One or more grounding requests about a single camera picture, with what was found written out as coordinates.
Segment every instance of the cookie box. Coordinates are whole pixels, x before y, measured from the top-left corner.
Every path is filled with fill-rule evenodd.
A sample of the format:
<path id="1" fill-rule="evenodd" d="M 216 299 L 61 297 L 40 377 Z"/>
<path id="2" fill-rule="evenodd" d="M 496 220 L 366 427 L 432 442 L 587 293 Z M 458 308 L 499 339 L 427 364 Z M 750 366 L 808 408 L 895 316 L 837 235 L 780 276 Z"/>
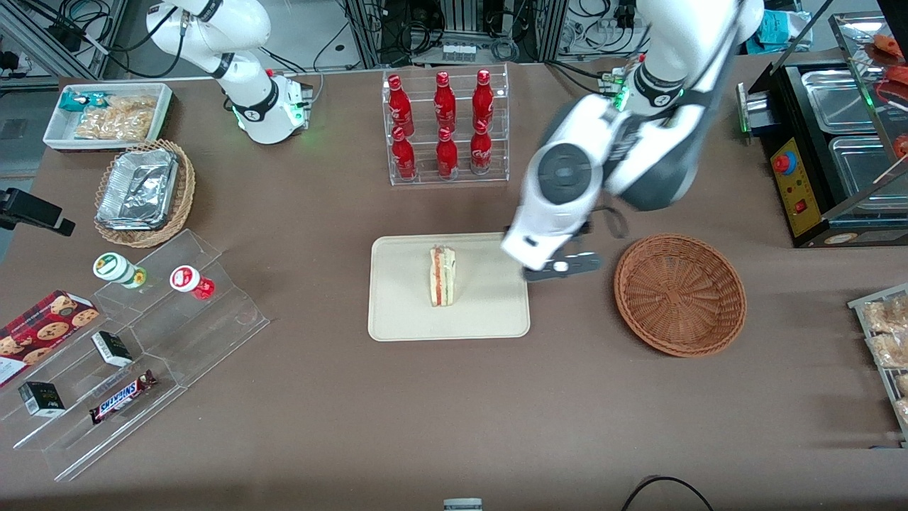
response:
<path id="1" fill-rule="evenodd" d="M 88 300 L 54 291 L 0 328 L 0 387 L 96 317 L 98 310 Z"/>

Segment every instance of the small white box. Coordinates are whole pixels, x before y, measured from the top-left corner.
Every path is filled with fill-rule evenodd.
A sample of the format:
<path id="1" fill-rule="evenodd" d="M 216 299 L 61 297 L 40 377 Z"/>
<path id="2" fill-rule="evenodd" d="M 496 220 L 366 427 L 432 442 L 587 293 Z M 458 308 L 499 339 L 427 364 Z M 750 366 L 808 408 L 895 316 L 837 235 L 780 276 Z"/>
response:
<path id="1" fill-rule="evenodd" d="M 152 125 L 148 129 L 146 141 L 157 140 L 164 124 L 164 118 L 167 115 L 167 107 L 170 105 L 173 91 L 170 87 L 161 83 L 137 83 L 137 84 L 82 84 L 67 85 L 63 88 L 63 94 L 67 92 L 82 91 L 100 91 L 110 95 L 152 95 L 158 99 L 157 106 L 154 108 L 154 117 Z M 44 143 L 57 151 L 103 151 L 107 149 L 125 149 L 135 147 L 141 142 L 132 142 L 127 140 L 86 140 L 75 137 L 75 128 L 79 126 L 82 120 L 82 112 L 69 112 L 62 108 L 55 108 L 51 115 L 51 121 L 47 124 L 44 131 Z"/>

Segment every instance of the white bottle with red label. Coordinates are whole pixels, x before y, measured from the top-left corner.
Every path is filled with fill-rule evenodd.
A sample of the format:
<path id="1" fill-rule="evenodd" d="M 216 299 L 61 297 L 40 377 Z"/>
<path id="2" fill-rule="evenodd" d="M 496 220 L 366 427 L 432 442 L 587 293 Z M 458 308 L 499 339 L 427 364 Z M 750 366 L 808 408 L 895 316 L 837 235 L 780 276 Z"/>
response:
<path id="1" fill-rule="evenodd" d="M 214 281 L 202 276 L 192 266 L 180 266 L 173 270 L 171 287 L 181 293 L 192 293 L 199 300 L 207 300 L 214 295 Z"/>

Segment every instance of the white tray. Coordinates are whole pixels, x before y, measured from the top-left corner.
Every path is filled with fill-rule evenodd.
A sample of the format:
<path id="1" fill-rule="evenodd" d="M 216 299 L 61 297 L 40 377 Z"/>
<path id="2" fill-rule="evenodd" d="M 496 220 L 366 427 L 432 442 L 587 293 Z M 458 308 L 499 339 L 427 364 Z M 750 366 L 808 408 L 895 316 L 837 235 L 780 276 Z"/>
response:
<path id="1" fill-rule="evenodd" d="M 529 330 L 527 281 L 501 251 L 501 233 L 386 236 L 372 244 L 369 335 L 376 341 L 521 337 Z M 429 300 L 429 250 L 457 257 L 454 305 Z"/>

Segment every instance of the yellow control panel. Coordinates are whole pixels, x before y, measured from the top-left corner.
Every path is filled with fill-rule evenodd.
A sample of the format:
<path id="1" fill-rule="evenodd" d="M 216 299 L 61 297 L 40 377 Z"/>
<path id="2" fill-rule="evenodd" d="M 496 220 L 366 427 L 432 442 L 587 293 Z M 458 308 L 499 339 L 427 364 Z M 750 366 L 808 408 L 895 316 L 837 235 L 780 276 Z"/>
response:
<path id="1" fill-rule="evenodd" d="M 775 152 L 769 163 L 773 166 L 775 183 L 782 196 L 788 225 L 792 227 L 795 236 L 800 236 L 819 224 L 822 216 L 795 140 L 792 138 L 786 142 Z"/>

